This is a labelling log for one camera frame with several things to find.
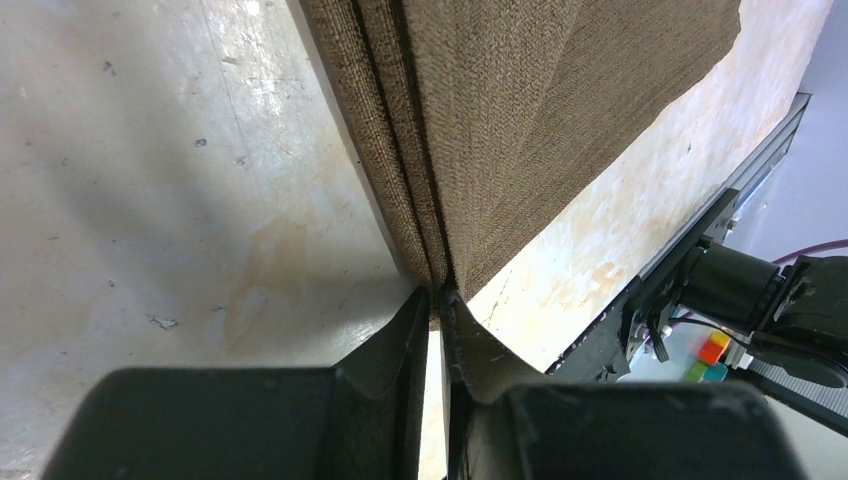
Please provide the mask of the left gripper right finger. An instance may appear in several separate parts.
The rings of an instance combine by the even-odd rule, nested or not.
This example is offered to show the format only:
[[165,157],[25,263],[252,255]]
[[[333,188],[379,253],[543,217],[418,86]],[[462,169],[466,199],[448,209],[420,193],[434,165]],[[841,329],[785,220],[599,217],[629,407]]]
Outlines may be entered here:
[[450,479],[801,479],[763,396],[733,383],[567,383],[440,302]]

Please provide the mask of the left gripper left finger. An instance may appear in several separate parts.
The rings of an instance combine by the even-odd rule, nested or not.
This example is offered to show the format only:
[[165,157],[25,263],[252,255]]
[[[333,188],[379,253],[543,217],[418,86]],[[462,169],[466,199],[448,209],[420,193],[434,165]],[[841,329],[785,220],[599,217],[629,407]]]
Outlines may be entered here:
[[127,368],[86,395],[47,479],[414,479],[429,298],[334,365]]

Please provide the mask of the brown cloth napkin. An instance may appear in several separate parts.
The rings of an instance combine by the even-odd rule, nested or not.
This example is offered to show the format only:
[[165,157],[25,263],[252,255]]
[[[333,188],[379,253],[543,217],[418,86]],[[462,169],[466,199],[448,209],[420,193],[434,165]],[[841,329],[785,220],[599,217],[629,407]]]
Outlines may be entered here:
[[307,1],[402,261],[470,298],[701,81],[736,1]]

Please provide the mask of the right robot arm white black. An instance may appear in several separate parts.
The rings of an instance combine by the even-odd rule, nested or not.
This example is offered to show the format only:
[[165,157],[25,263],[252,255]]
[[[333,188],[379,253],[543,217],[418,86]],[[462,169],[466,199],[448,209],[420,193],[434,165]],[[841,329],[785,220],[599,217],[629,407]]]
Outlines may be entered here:
[[741,336],[738,374],[807,418],[847,433],[847,259],[780,267],[714,243],[685,256],[678,303]]

